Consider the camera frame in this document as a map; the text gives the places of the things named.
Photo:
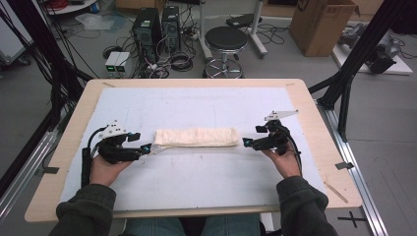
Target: stool seat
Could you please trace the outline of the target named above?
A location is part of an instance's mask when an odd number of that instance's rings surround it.
[[[218,27],[206,33],[206,45],[213,50],[239,51],[247,43],[247,35],[232,27]]]

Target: wooden table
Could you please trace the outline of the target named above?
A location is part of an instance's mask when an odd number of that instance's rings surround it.
[[[329,208],[359,207],[361,197],[346,169],[335,165],[342,161],[328,132],[325,122],[306,85],[296,79],[245,79],[245,80],[94,80],[88,83],[55,150],[49,166],[59,167],[57,174],[45,174],[35,192],[25,219],[29,222],[55,221],[55,208],[59,204],[66,174],[81,137],[95,110],[104,88],[286,88],[292,104],[299,110],[298,120],[305,135],[319,173],[325,182]],[[117,212],[114,217],[150,217],[161,215],[203,215],[239,212],[271,212],[279,208],[257,206],[222,209],[180,209]]]

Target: dark green sleeve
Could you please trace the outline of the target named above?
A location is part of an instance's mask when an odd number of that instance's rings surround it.
[[[116,193],[102,185],[87,185],[56,208],[59,222],[49,235],[108,235]]]
[[[276,185],[281,207],[281,228],[285,236],[337,235],[328,223],[328,197],[300,176]]]

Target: jeans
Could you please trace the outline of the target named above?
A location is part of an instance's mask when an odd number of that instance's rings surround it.
[[[128,219],[124,234],[186,236],[177,217]],[[259,236],[260,234],[260,217],[254,213],[209,216],[202,236]]]

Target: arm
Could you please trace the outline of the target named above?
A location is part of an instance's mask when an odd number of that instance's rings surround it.
[[[281,207],[283,235],[337,235],[328,223],[328,197],[303,177],[293,176],[276,185]]]
[[[116,193],[110,186],[131,162],[110,164],[101,156],[92,162],[90,184],[56,208],[59,222],[49,235],[108,235]]]
[[[287,144],[287,152],[284,155],[278,155],[271,150],[263,150],[263,153],[272,160],[284,177],[284,180],[276,185],[283,235],[337,235],[325,215],[328,197],[301,177],[296,156],[290,145]]]

